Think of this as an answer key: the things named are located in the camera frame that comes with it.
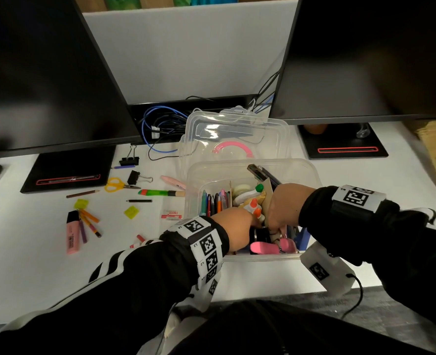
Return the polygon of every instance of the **black jacket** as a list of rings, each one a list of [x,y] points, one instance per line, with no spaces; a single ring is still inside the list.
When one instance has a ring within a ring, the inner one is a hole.
[[[393,299],[436,323],[436,214],[400,212],[386,201],[373,222],[341,219],[330,212],[336,187],[316,190],[299,223],[332,254],[358,264],[371,262]],[[229,240],[210,218],[222,240]],[[343,232],[335,232],[343,227]],[[82,289],[48,310],[26,314],[0,333],[0,354],[136,354],[159,334],[172,306],[198,279],[190,246],[177,233],[163,241],[113,255]]]

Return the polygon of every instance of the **clear plastic container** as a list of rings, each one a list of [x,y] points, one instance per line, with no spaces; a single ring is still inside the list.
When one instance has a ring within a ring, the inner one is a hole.
[[[220,113],[196,111],[179,143],[177,174],[185,181],[198,162],[288,158],[288,139],[285,121],[265,119],[240,106]]]
[[[256,185],[257,180],[247,170],[251,163],[262,166],[271,172],[281,183],[299,183],[313,188],[321,187],[318,173],[309,161],[301,159],[284,160],[231,160],[200,162],[192,165],[187,176],[187,192],[185,197],[186,218],[200,214],[201,196],[205,190],[215,194],[221,189],[229,190],[229,182],[233,186],[239,184]],[[283,259],[299,259],[300,254],[249,255],[238,254],[226,256],[225,261],[270,261]]]

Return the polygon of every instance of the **red outlined slot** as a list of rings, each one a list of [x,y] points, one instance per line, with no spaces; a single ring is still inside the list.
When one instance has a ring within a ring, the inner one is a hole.
[[[377,147],[339,147],[339,148],[319,148],[318,153],[363,153],[378,152]]]
[[[96,181],[96,180],[100,179],[100,177],[101,177],[101,175],[98,174],[95,178],[89,178],[89,179],[74,179],[74,180],[72,180],[72,178],[75,178],[75,177],[39,179],[36,182],[36,185],[53,185],[53,184],[61,184],[61,183]]]

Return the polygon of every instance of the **teal marker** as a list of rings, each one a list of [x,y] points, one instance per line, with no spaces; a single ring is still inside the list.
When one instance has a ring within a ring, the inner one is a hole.
[[[207,215],[207,192],[203,191],[201,195],[201,212],[200,215]]]

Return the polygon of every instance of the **scissors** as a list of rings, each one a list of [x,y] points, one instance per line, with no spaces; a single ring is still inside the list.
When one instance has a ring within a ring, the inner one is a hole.
[[[119,178],[110,178],[108,179],[108,183],[104,186],[104,189],[109,192],[116,192],[120,189],[127,188],[127,189],[141,189],[141,187],[136,187],[135,185],[127,185],[124,184],[121,179]]]

